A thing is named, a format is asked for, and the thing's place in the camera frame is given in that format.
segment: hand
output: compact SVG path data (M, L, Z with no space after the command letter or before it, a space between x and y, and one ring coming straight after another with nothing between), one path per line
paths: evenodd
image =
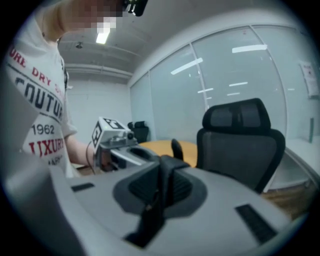
M114 167L111 164L111 153L110 151L103 151L101 154L101 165L102 170L105 172L111 172L114 170Z

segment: glass wall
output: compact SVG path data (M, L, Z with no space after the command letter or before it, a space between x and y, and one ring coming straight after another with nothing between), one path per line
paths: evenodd
M145 121L150 131L148 140L154 141L156 133L149 80L147 73L130 88L130 101L132 122Z
M260 98L271 126L286 135L286 102L267 46L250 27L226 30L192 43L209 106Z
M186 46L150 70L156 138L196 143L206 106L192 49Z
M311 122L316 137L319 98L308 97L300 66L311 63L320 79L311 42L296 29L281 26L238 27L201 38L158 63L150 78L144 76L131 88L132 116L154 125L153 140L195 143L206 109L260 98L272 128L287 140L308 140Z
M319 80L317 54L308 38L296 29L258 26L254 28L268 45L281 75L287 103L287 139L309 140L313 119L313 135L320 133L320 105L317 97L309 97L301 63L311 64Z

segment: white wall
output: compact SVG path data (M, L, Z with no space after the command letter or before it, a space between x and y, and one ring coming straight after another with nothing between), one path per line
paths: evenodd
M78 129L76 138L89 143L98 117L131 122L129 89L125 84L107 82L105 76L73 76L67 91L72 121Z
M136 60L134 74L128 82L129 87L176 50L212 33L232 27L260 24L302 27L291 11L280 5L279 1L225 0L220 4L212 2L212 6L202 5L202 8L197 11L201 16L198 14L192 19L190 16L193 13L186 13L186 19L179 19L183 21L181 25L174 24L168 28L170 33L159 33L148 42L139 52L141 57Z

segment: camera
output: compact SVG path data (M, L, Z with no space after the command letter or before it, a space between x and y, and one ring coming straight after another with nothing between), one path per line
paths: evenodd
M123 0L122 9L137 17L144 14L148 0Z

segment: person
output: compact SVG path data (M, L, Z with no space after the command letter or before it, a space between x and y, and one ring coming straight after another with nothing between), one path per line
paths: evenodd
M62 0L38 8L13 40L4 61L7 86L28 101L26 115L36 111L20 151L59 166L69 178L80 176L71 163L93 166L94 148L75 138L66 91L69 75L58 40L66 33L97 27L120 12L121 0ZM110 155L102 163L109 166Z

